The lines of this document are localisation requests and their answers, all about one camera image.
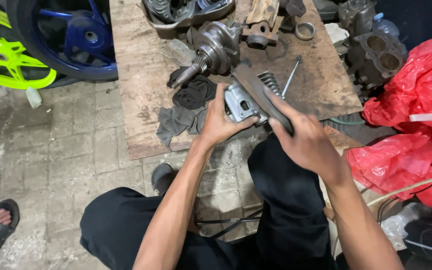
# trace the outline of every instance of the concrete floor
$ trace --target concrete floor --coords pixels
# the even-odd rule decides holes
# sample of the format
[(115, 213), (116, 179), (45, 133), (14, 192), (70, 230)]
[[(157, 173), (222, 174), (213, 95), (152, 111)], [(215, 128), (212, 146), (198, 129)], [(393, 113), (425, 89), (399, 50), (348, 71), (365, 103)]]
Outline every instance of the concrete floor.
[[(21, 209), (15, 233), (0, 250), (0, 270), (104, 270), (79, 244), (86, 205), (116, 187), (153, 196), (151, 171), (159, 163), (182, 166), (186, 151), (129, 160), (116, 83), (76, 83), (40, 90), (32, 109), (22, 90), (0, 89), (0, 201)], [(218, 146), (199, 188), (197, 218), (243, 217), (261, 205), (246, 160), (263, 139)], [(222, 239), (256, 231), (249, 222)], [(210, 236), (223, 225), (201, 227)]]

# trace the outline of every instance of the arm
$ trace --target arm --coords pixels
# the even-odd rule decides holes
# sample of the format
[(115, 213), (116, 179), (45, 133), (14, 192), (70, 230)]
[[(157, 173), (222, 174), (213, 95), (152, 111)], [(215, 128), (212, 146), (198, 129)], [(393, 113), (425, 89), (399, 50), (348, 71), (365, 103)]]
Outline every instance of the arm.
[(321, 176), (335, 212), (341, 247), (351, 269), (403, 270), (391, 242), (373, 218), (351, 176), (351, 169), (315, 116), (306, 116), (267, 92), (294, 127), (291, 137), (276, 119), (269, 123), (285, 153), (299, 166)]
[(170, 270), (178, 263), (201, 176), (214, 146), (258, 119), (233, 123), (224, 110), (224, 88), (218, 83), (209, 102), (201, 134), (193, 141), (183, 166), (164, 195), (144, 234), (133, 270)]

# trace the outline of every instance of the black shoe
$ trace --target black shoe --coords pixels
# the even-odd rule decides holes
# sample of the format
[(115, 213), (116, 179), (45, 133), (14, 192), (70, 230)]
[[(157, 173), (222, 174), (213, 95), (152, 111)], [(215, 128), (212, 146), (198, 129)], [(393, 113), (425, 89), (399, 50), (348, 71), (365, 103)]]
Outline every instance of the black shoe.
[(176, 171), (169, 164), (157, 165), (151, 173), (151, 187), (153, 187), (154, 194), (156, 196), (165, 195), (175, 177)]

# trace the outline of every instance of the neon yellow wheel rim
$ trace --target neon yellow wheel rim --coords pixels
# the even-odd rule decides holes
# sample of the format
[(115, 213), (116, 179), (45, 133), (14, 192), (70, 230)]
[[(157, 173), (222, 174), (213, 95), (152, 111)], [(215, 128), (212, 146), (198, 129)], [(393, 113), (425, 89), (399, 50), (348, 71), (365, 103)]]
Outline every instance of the neon yellow wheel rim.
[[(6, 13), (2, 11), (0, 11), (0, 25), (11, 28)], [(22, 66), (36, 68), (47, 68), (47, 66), (38, 59), (23, 54), (24, 51), (26, 49), (21, 42), (9, 42), (0, 37), (0, 67), (6, 67), (11, 74), (11, 76), (0, 74), (0, 85), (14, 89), (27, 89), (28, 87), (40, 89), (53, 83), (56, 71), (52, 69), (45, 78), (25, 79), (21, 71)]]

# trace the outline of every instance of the gray cloth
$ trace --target gray cloth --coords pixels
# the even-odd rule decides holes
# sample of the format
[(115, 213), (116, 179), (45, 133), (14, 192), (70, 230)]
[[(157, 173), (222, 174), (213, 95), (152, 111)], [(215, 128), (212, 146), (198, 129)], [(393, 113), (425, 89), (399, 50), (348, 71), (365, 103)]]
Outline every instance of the gray cloth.
[(178, 136), (185, 130), (188, 130), (191, 135), (200, 134), (205, 125), (206, 113), (206, 107), (194, 110), (176, 105), (171, 108), (161, 107), (157, 116), (159, 127), (156, 130), (156, 135), (168, 147), (171, 138)]

